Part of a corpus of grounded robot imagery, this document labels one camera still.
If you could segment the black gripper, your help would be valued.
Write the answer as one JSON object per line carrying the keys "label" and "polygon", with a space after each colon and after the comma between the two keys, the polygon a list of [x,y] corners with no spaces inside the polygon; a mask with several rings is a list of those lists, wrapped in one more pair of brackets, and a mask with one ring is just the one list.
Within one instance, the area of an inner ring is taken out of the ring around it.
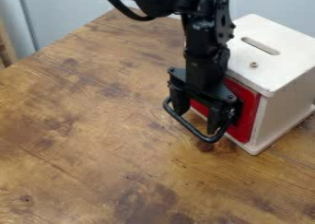
{"label": "black gripper", "polygon": [[185,67],[169,67],[169,98],[173,111],[183,116],[189,110],[189,101],[203,105],[215,105],[208,109],[207,133],[226,132],[235,116],[235,108],[230,105],[238,101],[235,94],[224,84],[228,70],[230,49],[223,46],[209,55],[192,55],[184,52]]}

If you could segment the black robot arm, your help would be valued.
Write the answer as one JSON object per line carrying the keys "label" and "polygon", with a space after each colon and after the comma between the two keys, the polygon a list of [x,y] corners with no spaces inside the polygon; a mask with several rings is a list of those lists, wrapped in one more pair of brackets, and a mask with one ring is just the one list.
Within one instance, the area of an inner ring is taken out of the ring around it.
{"label": "black robot arm", "polygon": [[181,17],[184,68],[168,69],[169,96],[164,107],[184,127],[196,128],[181,118],[196,101],[208,108],[208,134],[213,140],[226,133],[235,116],[235,95],[224,86],[228,70],[228,40],[235,25],[230,18],[230,0],[107,0],[128,18],[151,21],[172,14]]}

